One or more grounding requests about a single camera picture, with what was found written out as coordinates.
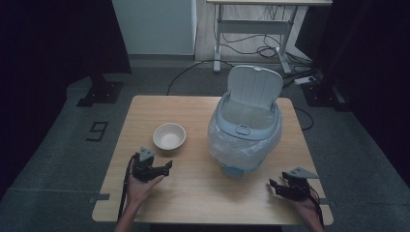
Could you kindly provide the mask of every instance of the desk leg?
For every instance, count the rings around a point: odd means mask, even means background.
[[[284,53],[284,50],[286,49],[287,42],[289,41],[289,36],[290,32],[292,31],[293,23],[295,20],[296,12],[298,11],[298,6],[295,6],[292,11],[292,15],[290,16],[289,20],[287,21],[287,28],[286,28],[286,33],[283,36],[283,40],[280,42],[280,48],[277,48],[278,52],[278,58],[280,60],[280,63],[282,65],[283,71],[286,74],[291,74],[292,71],[290,70],[289,64],[288,64],[288,59],[286,54]]]
[[[218,5],[217,44],[214,50],[214,73],[220,72],[220,23],[222,22],[222,5]]]

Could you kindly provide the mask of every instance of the gray carpet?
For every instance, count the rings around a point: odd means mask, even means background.
[[[229,72],[194,68],[172,85],[170,95],[221,96]],[[165,95],[185,68],[135,67],[132,74],[108,74],[125,83],[115,104],[76,107],[91,86],[88,78],[72,84],[60,116],[0,203],[0,231],[112,231],[114,223],[92,220],[94,200],[135,95]],[[281,97],[307,111],[314,125],[304,130],[335,222],[326,231],[408,231],[410,190],[351,112],[309,107],[300,86],[289,85]],[[300,110],[302,128],[310,125]],[[94,122],[107,122],[101,142],[87,141]],[[283,231],[306,231],[284,226]],[[149,231],[135,224],[134,231]]]

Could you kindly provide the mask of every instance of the white wall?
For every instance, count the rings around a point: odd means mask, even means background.
[[[129,54],[193,55],[196,0],[112,0]]]

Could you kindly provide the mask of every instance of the wooden table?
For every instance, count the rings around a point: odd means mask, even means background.
[[[292,30],[293,22],[299,6],[331,6],[332,0],[207,0],[207,3],[218,5],[217,18],[217,43],[214,50],[214,72],[220,72],[220,34],[262,34],[283,35],[280,47],[276,48],[280,64],[287,74],[292,73],[285,54],[287,42]],[[292,6],[292,13],[288,20],[226,20],[223,19],[223,5],[269,5],[269,6]]]
[[[116,221],[124,174],[130,157],[141,146],[154,150],[154,166],[173,160],[170,175],[157,185],[135,221],[200,224],[302,224],[286,200],[276,196],[269,179],[284,184],[282,171],[297,166],[316,173],[298,119],[289,99],[278,99],[283,116],[282,138],[254,172],[240,179],[226,176],[208,153],[207,131],[220,97],[136,96],[118,139],[93,212],[96,221]],[[187,131],[185,143],[166,152],[153,142],[154,130],[177,123]],[[320,181],[309,180],[325,197]],[[329,206],[322,206],[325,224],[333,222]]]

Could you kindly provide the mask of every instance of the white bowl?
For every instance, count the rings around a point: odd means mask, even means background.
[[[181,125],[167,123],[155,130],[153,139],[157,147],[164,150],[172,150],[181,146],[186,136],[185,129]]]

